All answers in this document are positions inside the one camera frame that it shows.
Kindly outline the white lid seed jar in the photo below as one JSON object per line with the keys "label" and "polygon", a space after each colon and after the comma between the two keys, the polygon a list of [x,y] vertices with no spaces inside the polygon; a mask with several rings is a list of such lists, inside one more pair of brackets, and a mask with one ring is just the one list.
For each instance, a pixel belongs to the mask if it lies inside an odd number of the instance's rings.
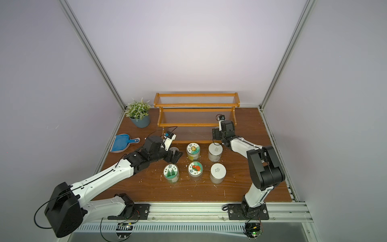
{"label": "white lid seed jar", "polygon": [[208,158],[211,162],[219,162],[223,153],[223,147],[219,143],[211,143],[208,147]]}

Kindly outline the green tree lid seed jar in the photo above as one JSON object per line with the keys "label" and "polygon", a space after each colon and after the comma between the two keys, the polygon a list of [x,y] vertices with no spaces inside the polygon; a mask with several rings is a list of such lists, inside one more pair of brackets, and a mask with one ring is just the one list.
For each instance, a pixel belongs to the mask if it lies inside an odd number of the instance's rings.
{"label": "green tree lid seed jar", "polygon": [[175,164],[168,164],[163,170],[163,175],[171,184],[175,184],[179,181],[179,169]]}

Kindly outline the sunflower lid seed jar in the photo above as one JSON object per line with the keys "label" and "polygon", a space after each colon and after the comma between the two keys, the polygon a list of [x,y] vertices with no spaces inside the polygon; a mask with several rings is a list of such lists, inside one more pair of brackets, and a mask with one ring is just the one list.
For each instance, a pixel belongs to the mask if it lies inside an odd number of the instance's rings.
{"label": "sunflower lid seed jar", "polygon": [[191,161],[198,161],[200,158],[200,146],[197,143],[189,143],[186,147],[187,157]]}

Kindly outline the tomato lid seed jar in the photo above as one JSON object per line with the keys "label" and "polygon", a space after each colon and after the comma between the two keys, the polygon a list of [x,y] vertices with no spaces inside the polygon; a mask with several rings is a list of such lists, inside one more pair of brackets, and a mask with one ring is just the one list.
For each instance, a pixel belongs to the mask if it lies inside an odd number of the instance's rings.
{"label": "tomato lid seed jar", "polygon": [[203,175],[203,166],[198,161],[193,161],[188,166],[188,175],[191,180],[199,181]]}

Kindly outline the white label jar bottom shelf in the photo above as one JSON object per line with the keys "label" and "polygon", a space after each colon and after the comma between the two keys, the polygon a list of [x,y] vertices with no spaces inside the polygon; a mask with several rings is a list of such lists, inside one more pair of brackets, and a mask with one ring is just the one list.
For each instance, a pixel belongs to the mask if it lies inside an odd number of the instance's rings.
{"label": "white label jar bottom shelf", "polygon": [[210,180],[214,184],[220,184],[224,181],[224,178],[226,176],[226,168],[224,165],[220,163],[216,163],[211,166],[210,170]]}

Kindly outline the small clear cup dark contents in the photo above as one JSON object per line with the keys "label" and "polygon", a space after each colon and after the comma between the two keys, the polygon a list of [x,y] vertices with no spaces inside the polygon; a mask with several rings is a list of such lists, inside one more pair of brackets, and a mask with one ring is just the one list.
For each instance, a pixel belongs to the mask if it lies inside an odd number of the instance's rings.
{"label": "small clear cup dark contents", "polygon": [[170,147],[169,150],[172,151],[172,152],[178,152],[179,151],[179,149],[177,147]]}

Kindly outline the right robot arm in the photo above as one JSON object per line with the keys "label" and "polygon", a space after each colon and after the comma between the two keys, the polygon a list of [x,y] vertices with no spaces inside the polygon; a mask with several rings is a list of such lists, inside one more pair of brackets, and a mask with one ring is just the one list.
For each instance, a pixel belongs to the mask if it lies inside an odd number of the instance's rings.
{"label": "right robot arm", "polygon": [[286,175],[273,146],[261,146],[235,133],[235,125],[224,115],[217,118],[219,127],[212,130],[213,140],[248,160],[252,185],[244,195],[241,209],[248,218],[256,215],[269,193],[285,181]]}

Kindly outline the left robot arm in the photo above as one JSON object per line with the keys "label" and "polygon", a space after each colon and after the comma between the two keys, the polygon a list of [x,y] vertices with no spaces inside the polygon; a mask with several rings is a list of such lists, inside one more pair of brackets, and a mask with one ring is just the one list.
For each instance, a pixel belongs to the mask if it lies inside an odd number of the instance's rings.
{"label": "left robot arm", "polygon": [[153,162],[164,160],[176,164],[182,152],[170,150],[175,138],[172,132],[165,133],[163,137],[151,136],[142,147],[100,173],[71,185],[66,182],[57,185],[44,210],[56,237],[66,237],[82,224],[93,220],[131,219],[137,215],[134,202],[126,194],[116,194],[113,198],[97,201],[94,198],[118,182],[148,168]]}

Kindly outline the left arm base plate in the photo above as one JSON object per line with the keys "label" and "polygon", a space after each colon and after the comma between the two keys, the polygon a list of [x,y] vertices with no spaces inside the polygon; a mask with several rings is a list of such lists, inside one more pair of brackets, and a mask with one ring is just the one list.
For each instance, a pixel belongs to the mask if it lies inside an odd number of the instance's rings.
{"label": "left arm base plate", "polygon": [[147,220],[150,211],[150,204],[135,203],[127,205],[123,212],[117,216],[108,216],[108,220]]}

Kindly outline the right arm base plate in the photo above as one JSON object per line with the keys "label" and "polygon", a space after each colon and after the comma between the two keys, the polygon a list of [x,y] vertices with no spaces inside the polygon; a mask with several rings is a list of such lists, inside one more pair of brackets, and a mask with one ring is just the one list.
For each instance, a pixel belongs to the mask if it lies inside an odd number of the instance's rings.
{"label": "right arm base plate", "polygon": [[269,220],[269,212],[266,203],[252,208],[245,203],[227,204],[225,210],[229,220]]}

